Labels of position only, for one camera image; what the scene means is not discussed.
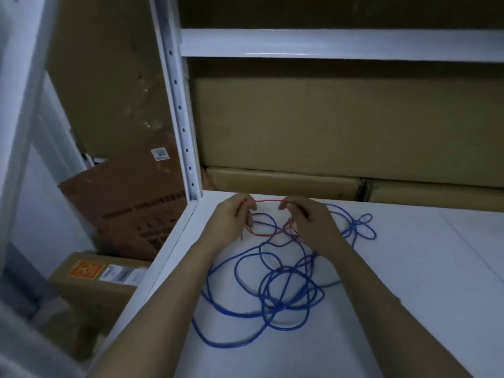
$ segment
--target person's right arm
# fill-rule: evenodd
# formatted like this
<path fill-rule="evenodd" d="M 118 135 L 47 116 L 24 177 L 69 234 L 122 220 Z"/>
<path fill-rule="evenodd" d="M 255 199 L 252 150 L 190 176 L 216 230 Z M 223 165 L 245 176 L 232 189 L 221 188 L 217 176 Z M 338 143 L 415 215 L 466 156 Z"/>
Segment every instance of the person's right arm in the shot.
<path fill-rule="evenodd" d="M 352 249 L 324 204 L 286 197 L 285 208 L 306 245 L 334 265 L 385 377 L 471 377 Z"/>

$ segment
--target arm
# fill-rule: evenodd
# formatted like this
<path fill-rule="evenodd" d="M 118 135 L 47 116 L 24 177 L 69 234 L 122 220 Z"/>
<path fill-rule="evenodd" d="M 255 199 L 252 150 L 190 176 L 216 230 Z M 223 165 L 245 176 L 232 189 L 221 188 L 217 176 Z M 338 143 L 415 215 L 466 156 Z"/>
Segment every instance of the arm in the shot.
<path fill-rule="evenodd" d="M 279 206 L 285 208 L 302 240 L 340 275 L 385 377 L 471 377 L 352 249 L 324 204 L 286 197 Z"/>
<path fill-rule="evenodd" d="M 157 378 L 175 374 L 205 276 L 215 256 L 252 225 L 250 195 L 220 203 L 173 272 L 110 345 L 90 378 Z"/>

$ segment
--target person's left arm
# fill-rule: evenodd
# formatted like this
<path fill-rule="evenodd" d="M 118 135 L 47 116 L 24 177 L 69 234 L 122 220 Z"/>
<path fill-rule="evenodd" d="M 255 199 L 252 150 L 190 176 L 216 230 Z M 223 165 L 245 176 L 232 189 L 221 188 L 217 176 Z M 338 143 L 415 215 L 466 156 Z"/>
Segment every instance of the person's left arm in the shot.
<path fill-rule="evenodd" d="M 173 272 L 110 345 L 89 378 L 157 378 L 175 374 L 199 293 L 217 254 L 252 225 L 254 199 L 223 201 Z"/>

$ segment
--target wire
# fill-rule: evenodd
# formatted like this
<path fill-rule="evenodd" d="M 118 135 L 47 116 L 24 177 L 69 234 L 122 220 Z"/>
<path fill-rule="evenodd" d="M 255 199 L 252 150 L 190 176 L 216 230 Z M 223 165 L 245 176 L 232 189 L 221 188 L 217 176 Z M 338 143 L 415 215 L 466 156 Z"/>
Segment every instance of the wire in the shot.
<path fill-rule="evenodd" d="M 256 201 L 257 203 L 266 203 L 266 202 L 280 202 L 280 200 L 258 200 Z M 372 229 L 369 226 L 369 223 L 373 219 L 373 216 L 371 214 L 364 214 L 360 216 L 358 219 L 354 219 L 349 212 L 347 212 L 345 209 L 335 205 L 335 204 L 325 204 L 329 209 L 331 214 L 337 215 L 339 217 L 343 217 L 346 221 L 346 224 L 348 227 L 341 232 L 343 237 L 347 238 L 350 240 L 350 244 L 352 247 L 354 247 L 357 238 L 362 237 L 367 240 L 375 240 L 376 239 L 376 232 L 374 229 Z M 244 252 L 240 254 L 236 254 L 235 256 L 229 257 L 226 260 L 222 261 L 219 263 L 217 266 L 212 266 L 210 267 L 210 270 L 208 271 L 207 278 L 205 281 L 205 288 L 201 291 L 202 297 L 209 302 L 219 313 L 229 316 L 229 317 L 235 317 L 235 318 L 262 318 L 263 319 L 263 324 L 259 328 L 257 332 L 255 332 L 253 335 L 251 335 L 249 338 L 242 340 L 242 341 L 236 341 L 236 342 L 226 342 L 226 343 L 221 343 L 221 342 L 214 342 L 206 338 L 201 330 L 198 327 L 198 324 L 196 323 L 196 320 L 193 318 L 192 319 L 192 325 L 194 326 L 194 329 L 196 330 L 196 333 L 198 333 L 199 337 L 202 339 L 202 341 L 207 344 L 208 346 L 215 347 L 215 348 L 220 348 L 220 349 L 230 349 L 230 348 L 238 348 L 242 347 L 245 345 L 248 345 L 252 342 L 255 341 L 263 332 L 266 330 L 266 328 L 271 328 L 275 330 L 280 330 L 284 332 L 292 331 L 301 328 L 306 322 L 308 321 L 310 310 L 318 305 L 325 297 L 325 292 L 324 288 L 329 288 L 331 286 L 335 286 L 339 284 L 341 281 L 335 281 L 330 284 L 326 285 L 318 285 L 313 279 L 313 273 L 314 273 L 314 262 L 315 259 L 318 257 L 317 253 L 311 252 L 307 253 L 306 251 L 306 246 L 303 245 L 299 239 L 299 234 L 296 232 L 296 230 L 293 227 L 293 219 L 292 217 L 287 220 L 287 222 L 282 226 L 279 227 L 274 220 L 274 218 L 271 215 L 268 215 L 266 213 L 254 213 L 252 214 L 253 218 L 263 218 L 262 220 L 268 220 L 267 221 L 260 221 L 260 220 L 254 220 L 255 224 L 261 225 L 261 226 L 266 226 L 269 228 L 273 228 L 274 231 L 272 234 L 256 234 L 252 232 L 251 229 L 247 228 L 250 233 L 252 233 L 255 236 L 259 237 L 268 237 L 266 241 L 263 241 L 259 245 L 249 248 L 245 250 Z M 369 229 L 371 235 L 367 236 L 361 232 L 359 232 L 358 227 L 359 226 L 364 226 L 367 229 Z M 288 237 L 288 240 L 281 244 L 275 244 L 272 242 L 273 238 L 275 238 L 279 234 L 285 234 Z M 289 244 L 296 244 L 299 246 L 301 249 L 303 256 L 293 265 L 293 266 L 288 266 L 282 263 L 280 258 L 269 251 L 264 251 L 263 248 L 265 246 L 272 246 L 274 248 L 283 248 Z M 275 259 L 275 261 L 278 263 L 278 267 L 271 267 L 266 263 L 264 260 L 264 256 L 270 256 Z M 262 278 L 261 283 L 259 284 L 258 290 L 253 291 L 251 290 L 245 283 L 243 282 L 242 279 L 240 279 L 238 275 L 238 267 L 240 263 L 248 258 L 254 258 L 254 257 L 259 257 L 262 264 L 264 267 L 268 270 L 268 273 L 265 274 L 265 276 Z M 254 311 L 250 313 L 240 313 L 236 311 L 230 311 L 226 308 L 224 308 L 222 305 L 219 305 L 217 302 L 214 301 L 212 292 L 210 289 L 210 277 L 215 274 L 221 267 L 226 265 L 232 260 L 236 260 L 236 263 L 234 264 L 234 278 L 236 282 L 238 283 L 239 286 L 242 287 L 242 289 L 247 292 L 249 295 L 255 297 L 258 299 L 259 304 L 261 305 L 261 309 L 259 311 Z M 279 297 L 274 297 L 272 295 L 271 290 L 270 290 L 270 285 L 277 280 L 280 276 L 287 276 L 286 282 L 282 288 L 282 292 Z M 299 276 L 301 279 L 304 280 L 304 285 L 295 292 L 295 294 L 292 297 L 286 298 L 286 291 L 289 286 L 289 283 L 291 282 L 291 279 L 293 276 Z M 290 326 L 280 326 L 277 324 L 274 324 L 274 318 L 275 316 L 282 312 L 282 311 L 299 311 L 303 312 L 304 311 L 304 318 L 299 324 L 295 325 L 290 325 Z"/>

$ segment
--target barcode sticker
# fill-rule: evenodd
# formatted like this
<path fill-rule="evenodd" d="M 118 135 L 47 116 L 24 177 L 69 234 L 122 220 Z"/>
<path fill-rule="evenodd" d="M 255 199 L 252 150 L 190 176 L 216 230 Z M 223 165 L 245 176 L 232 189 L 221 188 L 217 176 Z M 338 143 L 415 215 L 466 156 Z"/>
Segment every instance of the barcode sticker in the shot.
<path fill-rule="evenodd" d="M 160 160 L 167 160 L 170 159 L 168 156 L 168 152 L 166 151 L 166 148 L 160 147 L 158 149 L 153 149 L 151 150 L 152 155 L 154 156 L 154 159 L 156 159 L 157 162 Z"/>
<path fill-rule="evenodd" d="M 128 268 L 120 265 L 109 265 L 99 280 L 123 285 L 139 286 L 144 279 L 147 268 Z"/>

